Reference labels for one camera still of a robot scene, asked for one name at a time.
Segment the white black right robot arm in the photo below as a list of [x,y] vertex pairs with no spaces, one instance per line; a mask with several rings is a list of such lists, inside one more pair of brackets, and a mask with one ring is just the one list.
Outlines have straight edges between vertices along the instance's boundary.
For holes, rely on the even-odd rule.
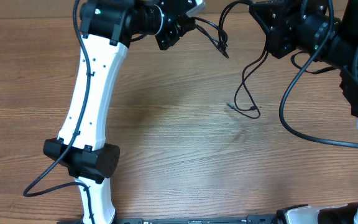
[[[267,38],[266,51],[282,58],[296,49],[313,62],[340,71],[340,87],[356,117],[358,129],[358,1],[349,1],[342,19],[334,15],[332,1],[260,1],[249,6],[252,17]],[[358,149],[358,142],[316,138],[296,132],[299,138]],[[276,223],[358,223],[358,202],[328,207],[295,205],[279,210]]]

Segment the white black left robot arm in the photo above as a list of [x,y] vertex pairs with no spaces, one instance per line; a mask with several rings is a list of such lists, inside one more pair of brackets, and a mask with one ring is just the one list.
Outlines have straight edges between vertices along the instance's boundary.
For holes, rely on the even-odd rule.
[[132,36],[152,35],[161,50],[195,27],[203,0],[87,1],[76,14],[80,24],[80,64],[65,122],[43,152],[65,166],[81,191],[82,223],[113,223],[111,181],[120,150],[106,142],[106,119],[114,83]]

